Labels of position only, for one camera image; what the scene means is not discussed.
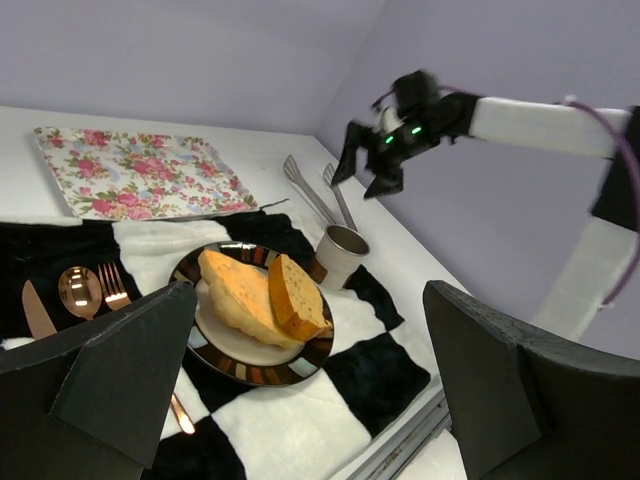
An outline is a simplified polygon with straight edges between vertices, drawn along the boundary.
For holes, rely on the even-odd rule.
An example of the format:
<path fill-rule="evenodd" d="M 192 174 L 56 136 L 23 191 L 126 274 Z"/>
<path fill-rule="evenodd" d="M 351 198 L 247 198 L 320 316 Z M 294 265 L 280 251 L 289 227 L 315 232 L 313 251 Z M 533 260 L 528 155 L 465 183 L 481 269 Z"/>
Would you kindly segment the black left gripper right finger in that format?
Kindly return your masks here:
<path fill-rule="evenodd" d="M 636 479 L 638 361 L 501 313 L 441 280 L 429 335 L 470 479 Z"/>

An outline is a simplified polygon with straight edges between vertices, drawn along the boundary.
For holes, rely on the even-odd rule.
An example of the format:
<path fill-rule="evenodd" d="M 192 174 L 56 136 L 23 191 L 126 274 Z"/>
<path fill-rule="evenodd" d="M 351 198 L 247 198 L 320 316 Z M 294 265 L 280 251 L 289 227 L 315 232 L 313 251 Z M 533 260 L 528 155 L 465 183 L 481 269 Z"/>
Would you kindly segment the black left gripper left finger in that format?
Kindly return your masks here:
<path fill-rule="evenodd" d="M 1 354 L 4 479 L 138 479 L 152 466 L 194 321 L 174 282 Z"/>

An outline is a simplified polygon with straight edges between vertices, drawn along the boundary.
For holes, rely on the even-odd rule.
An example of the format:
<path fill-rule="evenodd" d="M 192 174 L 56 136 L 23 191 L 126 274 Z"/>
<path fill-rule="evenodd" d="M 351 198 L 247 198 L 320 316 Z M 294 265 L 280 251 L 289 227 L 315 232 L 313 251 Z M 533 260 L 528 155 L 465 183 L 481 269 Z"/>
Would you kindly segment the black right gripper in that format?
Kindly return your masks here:
<path fill-rule="evenodd" d="M 377 113 L 375 124 L 348 123 L 331 180 L 333 187 L 355 175 L 357 152 L 364 149 L 365 168 L 373 174 L 364 197 L 400 193 L 404 188 L 403 162 L 437 147 L 444 138 L 454 143 L 469 135 L 475 110 L 473 94 L 455 91 L 442 95 L 436 77 L 423 70 L 396 79 L 389 94 L 395 99 L 393 105 L 384 106 L 381 100 L 372 105 Z"/>

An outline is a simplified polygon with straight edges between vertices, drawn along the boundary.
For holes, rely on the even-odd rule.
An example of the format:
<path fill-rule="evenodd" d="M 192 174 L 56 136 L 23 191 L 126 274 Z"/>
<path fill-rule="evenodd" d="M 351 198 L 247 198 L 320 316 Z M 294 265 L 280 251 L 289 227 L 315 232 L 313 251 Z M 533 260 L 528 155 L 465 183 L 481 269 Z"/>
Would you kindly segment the silver metal tongs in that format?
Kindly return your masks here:
<path fill-rule="evenodd" d="M 323 171 L 323 179 L 326 186 L 330 189 L 335 197 L 339 211 L 342 215 L 341 221 L 336 219 L 326 202 L 308 184 L 292 155 L 288 155 L 285 158 L 282 169 L 287 179 L 291 183 L 296 185 L 306 195 L 307 199 L 316 208 L 316 210 L 321 214 L 321 216 L 326 220 L 327 223 L 337 224 L 341 222 L 348 228 L 357 231 L 356 223 L 340 187 L 332 185 L 332 178 L 335 174 L 335 167 L 333 164 L 329 163 L 325 166 L 325 169 Z"/>

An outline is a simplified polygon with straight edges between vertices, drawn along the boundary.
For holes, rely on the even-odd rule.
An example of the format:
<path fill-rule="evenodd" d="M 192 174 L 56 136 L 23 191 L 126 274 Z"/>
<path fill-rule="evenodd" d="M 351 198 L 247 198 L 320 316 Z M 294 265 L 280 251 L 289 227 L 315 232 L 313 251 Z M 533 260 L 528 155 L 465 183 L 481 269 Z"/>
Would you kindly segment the yellow oval bread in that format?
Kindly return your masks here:
<path fill-rule="evenodd" d="M 281 348 L 302 346 L 275 319 L 265 274 L 221 252 L 203 250 L 198 256 L 201 277 L 218 318 L 257 341 Z"/>

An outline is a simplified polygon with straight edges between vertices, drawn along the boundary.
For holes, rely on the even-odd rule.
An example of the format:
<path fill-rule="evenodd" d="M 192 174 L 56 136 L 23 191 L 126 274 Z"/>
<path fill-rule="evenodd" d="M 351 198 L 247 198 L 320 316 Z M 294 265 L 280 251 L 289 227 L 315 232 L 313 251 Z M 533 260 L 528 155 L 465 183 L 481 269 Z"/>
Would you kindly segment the brown round bread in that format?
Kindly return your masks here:
<path fill-rule="evenodd" d="M 324 303 L 311 277 L 286 254 L 280 254 L 268 268 L 271 305 L 280 328 L 293 339 L 307 342 L 327 334 L 330 322 Z"/>

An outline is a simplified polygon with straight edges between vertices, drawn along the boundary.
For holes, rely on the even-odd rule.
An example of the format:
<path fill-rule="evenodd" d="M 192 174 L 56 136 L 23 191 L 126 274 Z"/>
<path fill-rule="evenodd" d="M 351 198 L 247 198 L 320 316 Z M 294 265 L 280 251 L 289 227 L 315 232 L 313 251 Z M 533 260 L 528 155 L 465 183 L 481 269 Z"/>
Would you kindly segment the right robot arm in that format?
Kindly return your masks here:
<path fill-rule="evenodd" d="M 532 103 L 480 96 L 439 84 L 417 70 L 397 78 L 372 105 L 372 125 L 346 127 L 332 186 L 355 175 L 357 153 L 373 175 L 365 195 L 388 196 L 404 187 L 403 162 L 460 137 L 610 163 L 577 246 L 534 317 L 534 325 L 577 341 L 597 313 L 613 305 L 639 266 L 639 109 L 595 109 L 567 97 Z"/>

